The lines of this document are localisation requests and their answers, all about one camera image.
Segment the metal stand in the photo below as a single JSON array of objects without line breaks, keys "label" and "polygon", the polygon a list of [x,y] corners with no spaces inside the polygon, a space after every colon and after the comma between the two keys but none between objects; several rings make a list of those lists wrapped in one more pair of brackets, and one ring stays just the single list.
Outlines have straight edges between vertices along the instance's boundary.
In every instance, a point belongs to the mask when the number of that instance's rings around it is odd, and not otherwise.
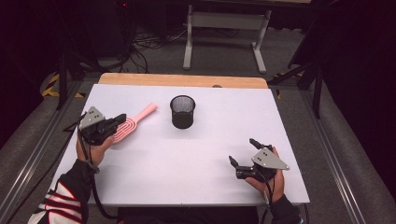
[{"label": "metal stand", "polygon": [[308,90],[309,86],[315,79],[315,90],[314,90],[314,100],[313,100],[313,105],[312,108],[314,110],[314,113],[317,117],[317,119],[320,119],[319,115],[319,103],[320,103],[320,95],[321,95],[321,87],[322,87],[322,81],[323,81],[323,75],[322,71],[320,68],[320,64],[322,63],[321,60],[316,60],[314,62],[306,63],[304,65],[298,66],[289,72],[285,73],[281,77],[274,78],[270,81],[267,81],[268,85],[276,85],[279,82],[286,80],[290,77],[293,77],[301,72],[304,71],[304,75],[300,79],[300,81],[297,83],[297,87],[299,90]]},{"label": "metal stand", "polygon": [[244,30],[259,30],[259,36],[256,42],[251,44],[253,53],[256,58],[260,73],[265,73],[265,65],[262,59],[260,47],[267,30],[268,22],[271,17],[271,11],[267,10],[265,15],[241,15],[228,13],[207,13],[193,12],[192,5],[189,5],[189,14],[187,18],[187,43],[184,53],[183,68],[191,68],[192,55],[192,27],[211,27],[211,28],[229,28]]},{"label": "metal stand", "polygon": [[70,51],[68,49],[64,49],[59,56],[59,102],[57,106],[57,110],[60,110],[64,105],[64,102],[67,100],[67,71],[71,75],[71,77],[75,80],[82,80],[85,77],[85,74],[81,68],[79,63],[85,63],[90,68],[101,72],[108,73],[104,67],[100,66],[97,63],[93,63],[86,59],[85,57]]}]

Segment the pink brush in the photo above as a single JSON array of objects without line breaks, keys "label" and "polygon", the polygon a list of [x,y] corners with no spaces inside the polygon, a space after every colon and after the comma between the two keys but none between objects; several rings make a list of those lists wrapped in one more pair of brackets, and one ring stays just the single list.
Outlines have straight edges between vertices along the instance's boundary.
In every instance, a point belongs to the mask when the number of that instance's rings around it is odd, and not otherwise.
[{"label": "pink brush", "polygon": [[135,118],[127,118],[125,122],[120,124],[117,132],[114,134],[114,144],[120,142],[130,133],[132,133],[137,128],[137,122],[143,119],[145,116],[149,115],[157,109],[157,106],[153,103],[149,104],[142,112],[140,112]]}]

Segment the person's left hand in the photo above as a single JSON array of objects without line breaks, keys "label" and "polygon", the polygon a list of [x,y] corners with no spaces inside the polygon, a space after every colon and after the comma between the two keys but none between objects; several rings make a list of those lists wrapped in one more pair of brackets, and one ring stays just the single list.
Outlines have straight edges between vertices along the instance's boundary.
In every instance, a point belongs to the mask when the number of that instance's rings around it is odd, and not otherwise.
[{"label": "person's left hand", "polygon": [[[99,164],[102,162],[103,158],[105,157],[106,150],[111,147],[114,141],[114,136],[109,136],[105,142],[101,146],[88,146],[86,145],[85,148],[87,149],[87,154],[90,156],[90,152],[88,151],[91,149],[91,159],[94,166],[98,167]],[[76,143],[77,149],[77,157],[81,161],[85,161],[84,151],[82,149],[81,143],[79,142],[79,138]]]}]

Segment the white table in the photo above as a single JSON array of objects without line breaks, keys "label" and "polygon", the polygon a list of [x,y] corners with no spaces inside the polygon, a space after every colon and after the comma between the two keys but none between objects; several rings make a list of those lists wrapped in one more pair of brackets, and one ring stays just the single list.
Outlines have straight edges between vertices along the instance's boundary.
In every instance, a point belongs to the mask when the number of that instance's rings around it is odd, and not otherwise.
[{"label": "white table", "polygon": [[[187,94],[196,102],[194,123],[187,130],[171,122],[171,99]],[[134,117],[149,103],[158,109],[141,120],[137,130],[113,145],[96,176],[101,202],[114,206],[258,205],[259,193],[236,179],[228,156],[251,166],[257,153],[248,139],[276,146],[290,167],[284,172],[285,193],[292,203],[309,203],[299,167],[266,89],[130,86],[98,84],[84,111],[94,105],[108,119]],[[54,180],[76,159],[73,136]]]}]

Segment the red and white striped sleeve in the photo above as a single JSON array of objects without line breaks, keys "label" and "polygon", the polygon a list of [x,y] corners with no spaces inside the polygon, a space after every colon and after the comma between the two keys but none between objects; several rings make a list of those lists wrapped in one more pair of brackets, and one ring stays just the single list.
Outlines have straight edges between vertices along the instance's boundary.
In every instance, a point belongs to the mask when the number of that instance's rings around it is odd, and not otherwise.
[{"label": "red and white striped sleeve", "polygon": [[89,169],[85,162],[76,160],[73,168],[49,190],[28,223],[86,223],[91,195]]}]

